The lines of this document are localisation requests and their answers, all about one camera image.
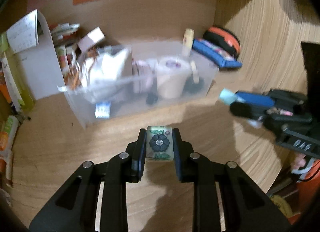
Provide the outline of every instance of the blue label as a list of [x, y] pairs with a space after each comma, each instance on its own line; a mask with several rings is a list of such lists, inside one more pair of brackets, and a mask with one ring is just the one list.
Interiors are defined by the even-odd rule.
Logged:
[[96, 118], [110, 118], [110, 107], [111, 102], [101, 102], [96, 104], [96, 112], [95, 116]]

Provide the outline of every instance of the white paper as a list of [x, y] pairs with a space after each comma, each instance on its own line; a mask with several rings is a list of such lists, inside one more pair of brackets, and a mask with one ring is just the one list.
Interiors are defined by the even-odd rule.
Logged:
[[99, 41], [104, 39], [104, 34], [99, 27], [95, 28], [93, 31], [89, 32], [84, 36], [79, 42], [78, 46], [82, 52], [86, 52], [88, 49], [96, 45]]
[[48, 24], [40, 12], [37, 19], [43, 30], [38, 46], [17, 54], [21, 72], [36, 100], [57, 94], [58, 86], [65, 85]]
[[8, 43], [14, 53], [38, 45], [37, 10], [29, 13], [7, 30]]

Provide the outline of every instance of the green leaf design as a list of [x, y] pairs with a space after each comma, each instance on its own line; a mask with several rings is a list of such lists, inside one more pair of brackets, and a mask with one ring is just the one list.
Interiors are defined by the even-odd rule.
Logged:
[[164, 134], [164, 130], [149, 130], [152, 134]]
[[169, 154], [155, 154], [154, 159], [155, 160], [168, 160], [168, 159], [170, 159], [170, 155]]

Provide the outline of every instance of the clear plastic storage bin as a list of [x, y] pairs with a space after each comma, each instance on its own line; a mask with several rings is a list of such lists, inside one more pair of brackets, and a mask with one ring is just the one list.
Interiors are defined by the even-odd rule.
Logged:
[[[148, 62], [151, 72], [76, 90], [61, 89], [83, 127], [108, 118], [204, 97], [218, 71], [214, 63], [195, 51], [183, 57], [183, 46], [178, 41], [144, 42], [112, 46], [106, 50], [115, 55], [124, 47], [131, 49], [135, 61]], [[97, 116], [97, 110], [101, 108], [105, 110], [102, 117]]]

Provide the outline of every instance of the flower design on tile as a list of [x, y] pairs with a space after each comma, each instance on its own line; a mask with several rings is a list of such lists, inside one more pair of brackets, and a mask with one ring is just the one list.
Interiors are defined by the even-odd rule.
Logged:
[[170, 141], [164, 134], [154, 135], [149, 142], [154, 152], [164, 152], [168, 149]]

